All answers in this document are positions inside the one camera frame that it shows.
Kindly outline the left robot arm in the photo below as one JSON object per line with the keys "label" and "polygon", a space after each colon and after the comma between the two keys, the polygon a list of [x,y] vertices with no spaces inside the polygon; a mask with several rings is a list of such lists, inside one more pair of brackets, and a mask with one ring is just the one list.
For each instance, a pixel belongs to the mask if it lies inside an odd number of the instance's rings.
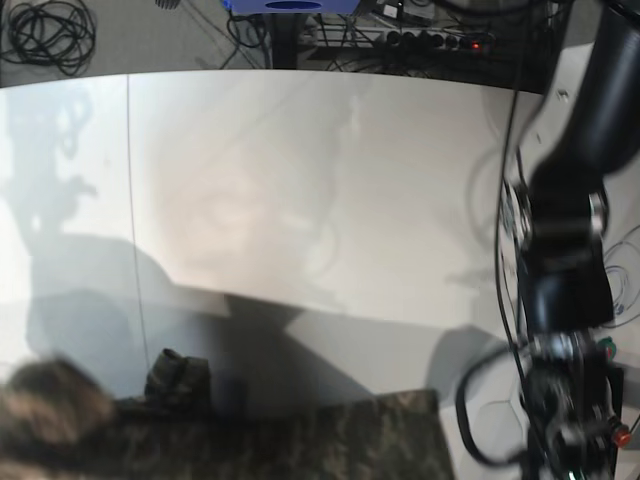
{"label": "left robot arm", "polygon": [[[611,479],[632,438],[621,418],[624,371],[609,339],[593,333],[614,318],[603,239],[605,178],[639,151],[639,5],[605,3],[573,110],[558,142],[513,188],[510,221],[517,297],[506,344],[462,376],[455,394],[468,454],[525,479]],[[467,413],[472,379],[503,356],[514,360],[528,419],[525,446],[504,459],[477,446]]]}

